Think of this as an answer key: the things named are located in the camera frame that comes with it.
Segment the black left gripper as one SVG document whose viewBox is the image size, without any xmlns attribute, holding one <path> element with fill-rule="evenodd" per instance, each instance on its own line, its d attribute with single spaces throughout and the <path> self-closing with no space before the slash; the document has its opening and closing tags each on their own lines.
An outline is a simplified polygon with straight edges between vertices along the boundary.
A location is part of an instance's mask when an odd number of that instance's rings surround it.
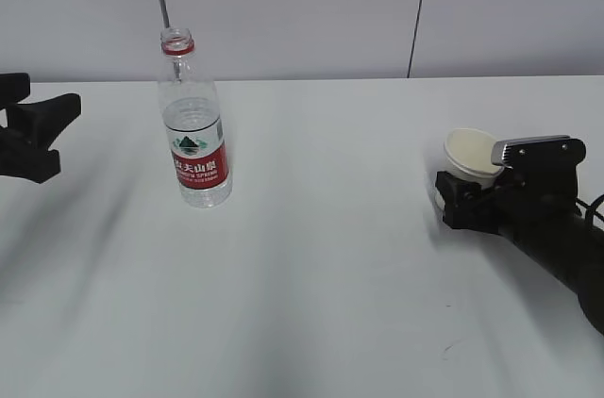
<svg viewBox="0 0 604 398">
<path fill-rule="evenodd" d="M 30 95 L 28 73 L 0 74 L 8 127 L 1 128 L 1 175 L 44 183 L 60 173 L 57 150 L 48 149 L 81 114 L 81 98 L 66 93 L 45 101 L 17 104 Z"/>
</svg>

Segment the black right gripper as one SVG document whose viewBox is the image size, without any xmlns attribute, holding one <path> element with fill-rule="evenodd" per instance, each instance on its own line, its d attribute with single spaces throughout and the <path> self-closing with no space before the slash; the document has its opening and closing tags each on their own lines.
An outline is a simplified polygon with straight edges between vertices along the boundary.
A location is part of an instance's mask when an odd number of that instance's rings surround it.
<svg viewBox="0 0 604 398">
<path fill-rule="evenodd" d="M 581 221 L 577 174 L 504 170 L 489 188 L 439 171 L 436 190 L 444 201 L 443 222 L 507 240 L 552 238 Z"/>
</svg>

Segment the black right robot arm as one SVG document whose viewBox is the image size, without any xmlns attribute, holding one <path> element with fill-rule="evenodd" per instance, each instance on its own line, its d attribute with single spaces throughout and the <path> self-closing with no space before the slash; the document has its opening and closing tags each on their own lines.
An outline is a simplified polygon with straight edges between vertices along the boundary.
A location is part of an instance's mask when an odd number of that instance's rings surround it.
<svg viewBox="0 0 604 398">
<path fill-rule="evenodd" d="M 575 171 L 504 171 L 490 188 L 440 171 L 436 190 L 452 229 L 502 237 L 577 295 L 586 319 L 603 331 L 603 230 L 596 210 L 579 209 Z"/>
</svg>

